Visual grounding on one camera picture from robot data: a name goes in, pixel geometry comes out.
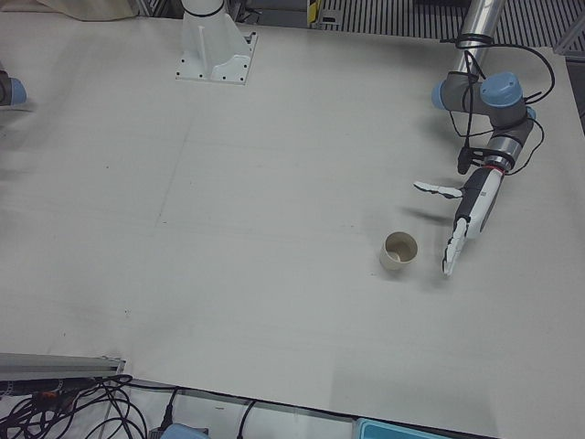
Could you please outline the white grey robot hand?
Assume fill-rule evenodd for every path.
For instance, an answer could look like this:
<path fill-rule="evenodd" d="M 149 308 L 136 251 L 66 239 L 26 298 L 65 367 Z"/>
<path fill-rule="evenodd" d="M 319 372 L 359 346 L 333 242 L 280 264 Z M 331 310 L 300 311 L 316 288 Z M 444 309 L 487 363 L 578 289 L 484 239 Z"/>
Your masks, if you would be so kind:
<path fill-rule="evenodd" d="M 484 224 L 495 204 L 504 173 L 493 166 L 476 169 L 462 187 L 443 187 L 420 181 L 413 186 L 433 195 L 447 199 L 459 199 L 460 204 L 453 219 L 452 235 L 448 239 L 443 258 L 442 272 L 450 276 L 463 247 L 468 240 L 480 236 Z"/>

